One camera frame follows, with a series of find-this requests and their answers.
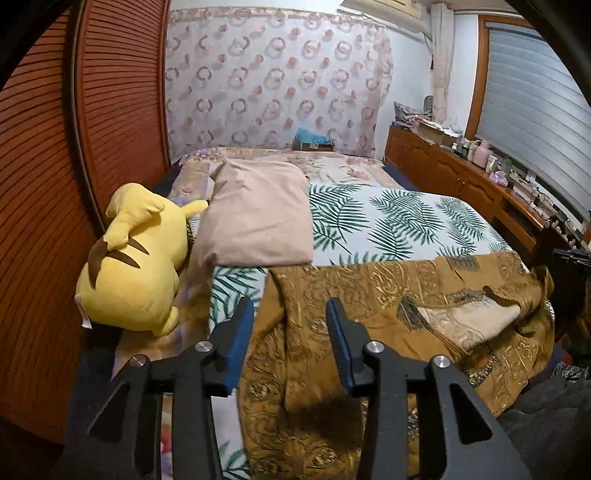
fabric tag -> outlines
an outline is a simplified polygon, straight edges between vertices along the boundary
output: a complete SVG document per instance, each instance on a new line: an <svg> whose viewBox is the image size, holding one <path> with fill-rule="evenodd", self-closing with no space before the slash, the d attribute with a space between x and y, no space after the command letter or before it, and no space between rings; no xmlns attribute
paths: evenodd
<svg viewBox="0 0 591 480"><path fill-rule="evenodd" d="M88 318L88 315L86 314L86 310L82 306L82 302L80 301L80 295L78 295L78 294L74 295L74 301L76 302L76 305L78 306L78 310L80 310L80 315L82 315L82 327L92 330L92 324L90 322L90 319Z"/></svg>

cardboard box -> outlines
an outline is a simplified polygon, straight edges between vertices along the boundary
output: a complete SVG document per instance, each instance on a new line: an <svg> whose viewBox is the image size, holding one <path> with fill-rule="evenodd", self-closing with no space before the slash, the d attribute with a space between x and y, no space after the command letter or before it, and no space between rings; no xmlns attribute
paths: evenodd
<svg viewBox="0 0 591 480"><path fill-rule="evenodd" d="M441 145L443 142L443 130L438 130L423 122L418 123L417 135L431 145Z"/></svg>
<svg viewBox="0 0 591 480"><path fill-rule="evenodd" d="M441 139L441 145L445 145L446 147L452 148L454 143L457 143L459 137L452 137L447 133L443 132L443 138Z"/></svg>
<svg viewBox="0 0 591 480"><path fill-rule="evenodd" d="M294 141L295 150L302 152L334 152L335 146L332 144L309 144Z"/></svg>

pink bottle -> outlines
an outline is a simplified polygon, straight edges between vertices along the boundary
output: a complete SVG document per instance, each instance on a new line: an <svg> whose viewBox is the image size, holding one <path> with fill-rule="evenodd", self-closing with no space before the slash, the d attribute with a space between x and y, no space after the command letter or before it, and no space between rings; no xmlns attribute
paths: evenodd
<svg viewBox="0 0 591 480"><path fill-rule="evenodd" d="M480 168L486 168L488 157L491 154L491 151L488 149L490 145L491 144L487 140L483 140L482 143L478 147L476 147L476 150L474 150L472 163L475 163Z"/></svg>

patterned curtain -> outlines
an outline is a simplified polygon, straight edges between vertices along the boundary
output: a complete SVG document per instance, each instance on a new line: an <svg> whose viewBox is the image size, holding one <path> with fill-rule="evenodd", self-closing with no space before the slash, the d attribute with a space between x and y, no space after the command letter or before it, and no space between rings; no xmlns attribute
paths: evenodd
<svg viewBox="0 0 591 480"><path fill-rule="evenodd" d="M270 8L173 10L165 88L171 158L217 146L289 148L298 127L371 156L392 55L385 28Z"/></svg>

beige pillow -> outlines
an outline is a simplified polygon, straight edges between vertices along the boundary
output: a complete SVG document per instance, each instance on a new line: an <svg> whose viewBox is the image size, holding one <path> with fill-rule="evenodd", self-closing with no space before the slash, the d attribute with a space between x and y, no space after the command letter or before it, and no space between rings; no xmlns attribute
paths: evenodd
<svg viewBox="0 0 591 480"><path fill-rule="evenodd" d="M213 196L202 214L190 271L312 262L308 182L299 168L282 161L232 159L213 176Z"/></svg>

